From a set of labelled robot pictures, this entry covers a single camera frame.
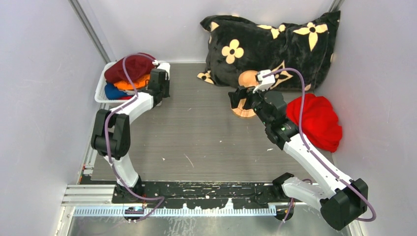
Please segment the orange hat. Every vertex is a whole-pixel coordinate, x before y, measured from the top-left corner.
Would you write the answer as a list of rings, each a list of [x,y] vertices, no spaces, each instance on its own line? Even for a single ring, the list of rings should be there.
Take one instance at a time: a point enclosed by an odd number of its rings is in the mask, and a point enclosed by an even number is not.
[[[119,90],[134,90],[144,88],[148,85],[150,80],[150,74],[146,74],[136,81],[133,82],[133,85],[129,81],[119,81],[114,83],[114,86]]]

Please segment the dark red bucket hat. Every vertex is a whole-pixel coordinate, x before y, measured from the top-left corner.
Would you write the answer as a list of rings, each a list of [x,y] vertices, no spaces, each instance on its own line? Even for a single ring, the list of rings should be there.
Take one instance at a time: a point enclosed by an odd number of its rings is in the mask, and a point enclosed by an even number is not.
[[[127,82],[128,79],[123,69],[124,61],[127,74],[129,75],[131,81],[135,82],[142,76],[149,74],[151,70],[155,68],[155,65],[153,64],[155,60],[155,57],[146,53],[136,53],[126,56],[106,69],[104,72],[104,78],[108,83],[112,84],[120,81]]]

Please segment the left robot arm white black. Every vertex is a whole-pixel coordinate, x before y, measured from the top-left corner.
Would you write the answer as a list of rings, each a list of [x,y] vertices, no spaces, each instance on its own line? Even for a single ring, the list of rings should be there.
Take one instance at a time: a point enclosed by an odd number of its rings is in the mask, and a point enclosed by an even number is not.
[[[132,203],[145,200],[142,181],[135,171],[128,151],[131,146],[131,123],[143,113],[169,97],[170,72],[167,68],[154,68],[147,86],[121,105],[100,109],[96,113],[91,136],[91,147],[103,156],[112,168],[117,187]]]

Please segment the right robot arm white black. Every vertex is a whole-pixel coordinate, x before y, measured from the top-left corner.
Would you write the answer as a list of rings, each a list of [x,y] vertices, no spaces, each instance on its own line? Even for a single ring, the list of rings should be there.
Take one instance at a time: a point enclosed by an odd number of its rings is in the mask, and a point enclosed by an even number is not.
[[[268,139],[290,155],[316,180],[308,184],[291,173],[274,179],[273,195],[279,202],[300,200],[318,210],[335,230],[342,230],[368,210],[368,185],[337,169],[309,141],[287,114],[287,104],[278,91],[259,92],[254,87],[238,87],[228,93],[232,108],[241,100],[253,109],[265,126]]]

